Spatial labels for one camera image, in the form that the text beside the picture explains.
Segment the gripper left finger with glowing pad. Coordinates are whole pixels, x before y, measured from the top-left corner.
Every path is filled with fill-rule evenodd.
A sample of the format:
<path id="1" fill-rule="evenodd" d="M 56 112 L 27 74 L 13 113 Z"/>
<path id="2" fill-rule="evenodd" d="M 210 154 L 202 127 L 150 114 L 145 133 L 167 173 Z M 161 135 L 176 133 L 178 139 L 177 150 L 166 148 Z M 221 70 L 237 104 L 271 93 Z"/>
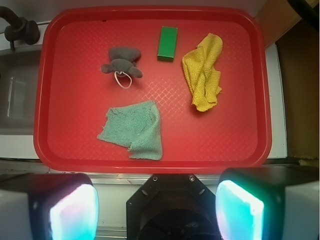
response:
<path id="1" fill-rule="evenodd" d="M 98 192 L 84 173 L 1 174 L 2 240 L 93 240 Z"/>

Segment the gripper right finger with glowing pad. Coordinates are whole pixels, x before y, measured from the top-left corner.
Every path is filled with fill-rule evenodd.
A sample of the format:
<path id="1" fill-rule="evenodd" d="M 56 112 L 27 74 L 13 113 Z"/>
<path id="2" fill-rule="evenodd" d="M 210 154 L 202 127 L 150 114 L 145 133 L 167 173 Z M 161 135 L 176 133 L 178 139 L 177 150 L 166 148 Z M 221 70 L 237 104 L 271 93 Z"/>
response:
<path id="1" fill-rule="evenodd" d="M 228 168 L 219 178 L 215 212 L 224 240 L 318 240 L 319 169 Z"/>

